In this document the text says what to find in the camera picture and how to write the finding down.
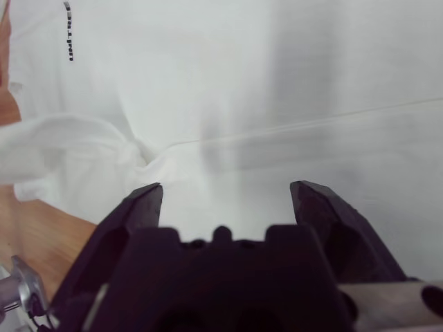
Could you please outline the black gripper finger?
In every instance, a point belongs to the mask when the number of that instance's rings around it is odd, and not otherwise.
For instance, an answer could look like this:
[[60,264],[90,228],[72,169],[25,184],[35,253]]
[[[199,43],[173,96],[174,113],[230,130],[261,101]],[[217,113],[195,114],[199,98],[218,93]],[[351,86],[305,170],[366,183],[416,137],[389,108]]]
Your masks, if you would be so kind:
[[96,227],[66,274],[52,302],[58,331],[80,331],[100,287],[114,273],[130,237],[139,228],[156,228],[163,199],[160,183],[134,190]]
[[290,184],[298,225],[318,236],[340,284],[411,282],[369,221],[329,187],[309,181]]

